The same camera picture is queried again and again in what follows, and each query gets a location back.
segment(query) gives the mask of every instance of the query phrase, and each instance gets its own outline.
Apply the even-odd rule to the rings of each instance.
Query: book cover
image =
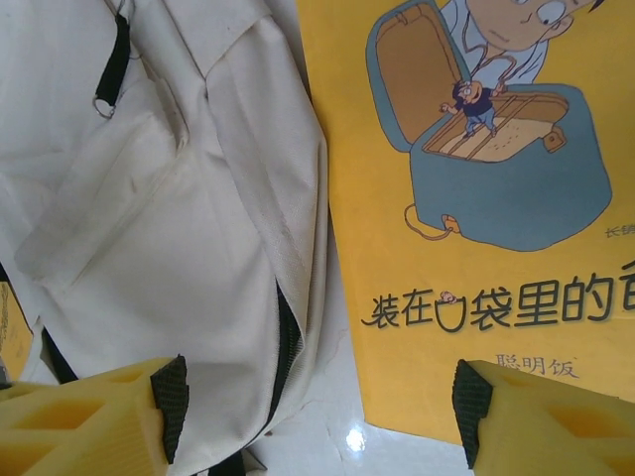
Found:
[[[366,419],[458,359],[635,401],[628,0],[299,0]]]

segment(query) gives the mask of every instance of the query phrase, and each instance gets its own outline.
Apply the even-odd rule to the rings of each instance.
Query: cartoon man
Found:
[[[456,101],[454,106],[450,106],[446,102],[441,105],[442,112],[449,112],[452,115],[463,111],[467,117],[467,125],[465,127],[465,138],[472,137],[475,128],[479,124],[484,124],[489,129],[492,137],[496,137],[496,125],[494,124],[494,104],[491,98],[500,94],[503,85],[499,83],[496,89],[483,87],[478,81],[460,82],[454,86],[452,97]]]

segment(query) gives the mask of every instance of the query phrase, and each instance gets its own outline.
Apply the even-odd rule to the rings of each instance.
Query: open suitcase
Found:
[[[382,16],[366,60],[381,127],[410,153],[417,219],[442,233],[431,239],[455,232],[540,250],[586,228],[610,202],[592,117],[575,87],[513,85],[492,97],[495,138],[481,127],[466,139],[465,115],[440,112],[469,71],[434,0]]]

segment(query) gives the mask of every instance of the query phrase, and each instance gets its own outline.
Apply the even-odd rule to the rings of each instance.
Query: metal ring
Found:
[[[97,111],[97,114],[99,114],[101,117],[103,117],[104,119],[112,119],[112,116],[115,115],[115,108],[116,106],[110,106],[110,111],[108,111],[107,114],[104,114],[103,112],[101,112],[99,110],[99,108],[97,107],[97,100],[99,100],[99,98],[97,96],[94,96],[92,98],[92,107],[95,108],[95,111]]]

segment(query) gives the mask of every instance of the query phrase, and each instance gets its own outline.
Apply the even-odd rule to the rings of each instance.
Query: suitcase lid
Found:
[[[402,152],[444,118],[452,88],[469,73],[434,0],[414,0],[382,16],[366,61],[382,129]]]

